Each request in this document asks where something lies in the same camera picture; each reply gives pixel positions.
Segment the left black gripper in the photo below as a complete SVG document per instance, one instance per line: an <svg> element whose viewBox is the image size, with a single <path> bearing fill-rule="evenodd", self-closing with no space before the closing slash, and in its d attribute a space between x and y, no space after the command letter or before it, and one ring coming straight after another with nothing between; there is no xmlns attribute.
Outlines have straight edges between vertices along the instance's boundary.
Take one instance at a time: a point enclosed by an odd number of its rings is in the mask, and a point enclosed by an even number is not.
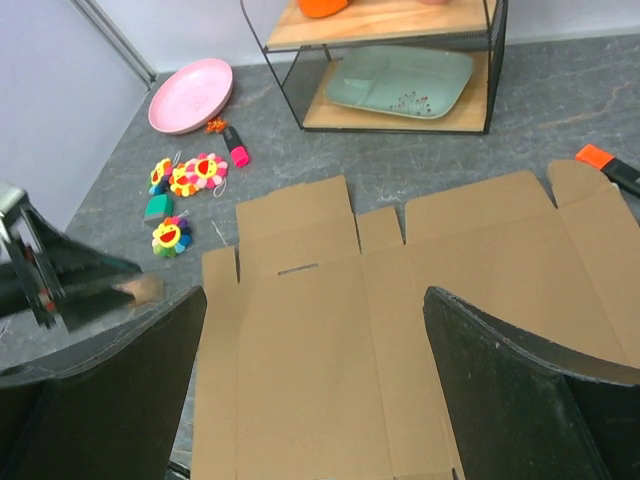
<svg viewBox="0 0 640 480"><path fill-rule="evenodd" d="M31 204L27 192L1 184L1 315L29 309L39 326L51 329L80 299L102 294L142 273L129 260L75 241Z"/></svg>

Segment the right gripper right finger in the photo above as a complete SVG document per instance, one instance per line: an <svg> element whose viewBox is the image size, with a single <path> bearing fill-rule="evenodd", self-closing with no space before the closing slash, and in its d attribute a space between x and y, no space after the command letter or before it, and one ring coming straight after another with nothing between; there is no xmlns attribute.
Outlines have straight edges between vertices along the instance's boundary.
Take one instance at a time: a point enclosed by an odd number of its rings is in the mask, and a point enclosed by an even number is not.
<svg viewBox="0 0 640 480"><path fill-rule="evenodd" d="M430 287L425 328L466 479L636 479L639 371Z"/></svg>

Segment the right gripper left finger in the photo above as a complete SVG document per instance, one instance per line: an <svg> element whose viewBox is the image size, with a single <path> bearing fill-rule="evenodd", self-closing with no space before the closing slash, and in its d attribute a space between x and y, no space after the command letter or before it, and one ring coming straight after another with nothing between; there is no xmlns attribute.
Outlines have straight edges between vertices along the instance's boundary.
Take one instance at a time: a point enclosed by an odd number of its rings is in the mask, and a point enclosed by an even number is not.
<svg viewBox="0 0 640 480"><path fill-rule="evenodd" d="M200 286L1 372L4 479L165 477L207 300Z"/></svg>

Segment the brown cardboard box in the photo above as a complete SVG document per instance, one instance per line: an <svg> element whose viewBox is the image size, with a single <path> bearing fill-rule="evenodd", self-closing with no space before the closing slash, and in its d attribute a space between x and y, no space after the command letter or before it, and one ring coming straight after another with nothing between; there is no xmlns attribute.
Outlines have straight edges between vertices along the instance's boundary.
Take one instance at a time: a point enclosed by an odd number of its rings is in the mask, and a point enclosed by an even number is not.
<svg viewBox="0 0 640 480"><path fill-rule="evenodd" d="M466 479L425 328L440 287L639 371L639 225L574 160L351 209L341 177L241 203L204 254L196 479Z"/></svg>

